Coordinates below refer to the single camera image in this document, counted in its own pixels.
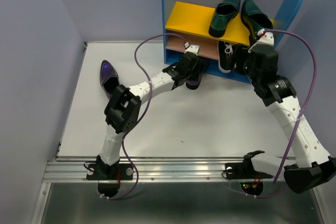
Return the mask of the black sneaker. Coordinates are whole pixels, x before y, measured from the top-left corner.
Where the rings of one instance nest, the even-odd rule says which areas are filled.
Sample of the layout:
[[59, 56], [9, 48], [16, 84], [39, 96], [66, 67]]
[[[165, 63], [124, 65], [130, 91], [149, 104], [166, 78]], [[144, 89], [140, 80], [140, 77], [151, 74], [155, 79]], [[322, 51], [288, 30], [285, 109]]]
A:
[[217, 50], [219, 70], [223, 73], [230, 73], [233, 69], [234, 45], [228, 42], [219, 41]]

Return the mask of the purple loafer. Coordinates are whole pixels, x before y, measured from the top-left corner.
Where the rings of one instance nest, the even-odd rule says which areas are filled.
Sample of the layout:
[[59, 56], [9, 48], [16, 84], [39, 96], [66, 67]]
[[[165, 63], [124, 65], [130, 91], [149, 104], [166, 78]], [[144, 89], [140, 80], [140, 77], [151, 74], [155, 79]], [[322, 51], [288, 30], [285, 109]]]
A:
[[186, 87], [190, 90], [196, 90], [200, 86], [202, 77], [208, 69], [210, 60], [208, 58], [201, 58], [201, 60], [202, 60], [202, 66], [201, 66], [199, 73], [196, 76], [191, 77], [191, 79], [186, 81]]
[[120, 85], [117, 71], [107, 60], [103, 60], [100, 66], [100, 85], [108, 99], [111, 99], [113, 92]]

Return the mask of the green loafer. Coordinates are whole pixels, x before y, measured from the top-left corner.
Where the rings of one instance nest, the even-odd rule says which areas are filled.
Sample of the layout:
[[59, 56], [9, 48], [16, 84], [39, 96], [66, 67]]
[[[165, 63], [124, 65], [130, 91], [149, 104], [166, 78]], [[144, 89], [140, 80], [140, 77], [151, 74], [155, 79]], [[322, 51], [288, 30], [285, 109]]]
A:
[[209, 25], [208, 33], [215, 38], [225, 34], [228, 23], [236, 17], [241, 0], [223, 0], [215, 8]]
[[244, 0], [241, 7], [241, 21], [249, 31], [249, 43], [252, 46], [259, 38], [261, 29], [273, 29], [273, 23], [253, 0]]

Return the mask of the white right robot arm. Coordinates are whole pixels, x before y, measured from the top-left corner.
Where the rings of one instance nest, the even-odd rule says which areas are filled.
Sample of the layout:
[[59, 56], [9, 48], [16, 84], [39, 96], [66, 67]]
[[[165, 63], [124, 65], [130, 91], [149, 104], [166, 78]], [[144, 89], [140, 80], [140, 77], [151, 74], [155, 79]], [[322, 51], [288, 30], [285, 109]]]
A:
[[297, 93], [288, 78], [277, 73], [278, 52], [269, 45], [237, 50], [236, 70], [248, 77], [254, 92], [275, 117], [295, 158], [249, 152], [243, 161], [226, 167], [226, 179], [279, 178], [296, 194], [330, 181], [335, 176], [335, 158], [322, 146], [302, 114]]

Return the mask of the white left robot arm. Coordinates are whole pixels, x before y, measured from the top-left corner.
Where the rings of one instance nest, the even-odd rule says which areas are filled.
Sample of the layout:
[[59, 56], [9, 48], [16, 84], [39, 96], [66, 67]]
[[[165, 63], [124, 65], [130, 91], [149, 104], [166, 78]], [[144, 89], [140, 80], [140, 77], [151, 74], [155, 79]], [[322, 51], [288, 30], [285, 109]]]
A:
[[125, 87], [118, 86], [108, 102], [106, 116], [106, 136], [96, 161], [87, 167], [87, 180], [130, 180], [125, 171], [129, 165], [119, 165], [120, 149], [124, 137], [134, 129], [139, 121], [141, 106], [164, 92], [187, 85], [197, 89], [209, 60], [192, 52], [186, 52], [178, 62], [164, 68], [156, 76], [143, 83]]

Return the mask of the blue and yellow shoe shelf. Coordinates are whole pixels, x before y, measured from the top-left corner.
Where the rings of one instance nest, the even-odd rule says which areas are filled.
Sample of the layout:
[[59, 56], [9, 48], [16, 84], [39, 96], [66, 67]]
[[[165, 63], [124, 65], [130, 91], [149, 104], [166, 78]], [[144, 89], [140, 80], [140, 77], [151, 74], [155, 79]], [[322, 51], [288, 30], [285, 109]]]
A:
[[[200, 46], [199, 55], [210, 59], [208, 74], [247, 83], [246, 76], [235, 71], [223, 73], [218, 67], [218, 41], [231, 44], [249, 44], [249, 31], [240, 16], [229, 22], [221, 38], [209, 35], [208, 29], [215, 7], [222, 0], [162, 0], [163, 30], [184, 36], [190, 44]], [[267, 14], [274, 29], [287, 30], [297, 15], [303, 0], [254, 0]]]

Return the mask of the aluminium mounting rail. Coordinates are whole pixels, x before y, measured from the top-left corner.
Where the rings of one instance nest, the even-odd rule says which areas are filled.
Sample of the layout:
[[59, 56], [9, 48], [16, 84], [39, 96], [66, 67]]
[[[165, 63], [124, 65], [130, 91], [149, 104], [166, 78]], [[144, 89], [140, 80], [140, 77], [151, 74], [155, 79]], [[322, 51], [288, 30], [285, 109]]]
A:
[[[228, 182], [222, 172], [242, 158], [133, 158], [139, 171], [139, 183], [214, 183]], [[44, 183], [115, 183], [115, 180], [88, 180], [84, 160], [48, 162]]]

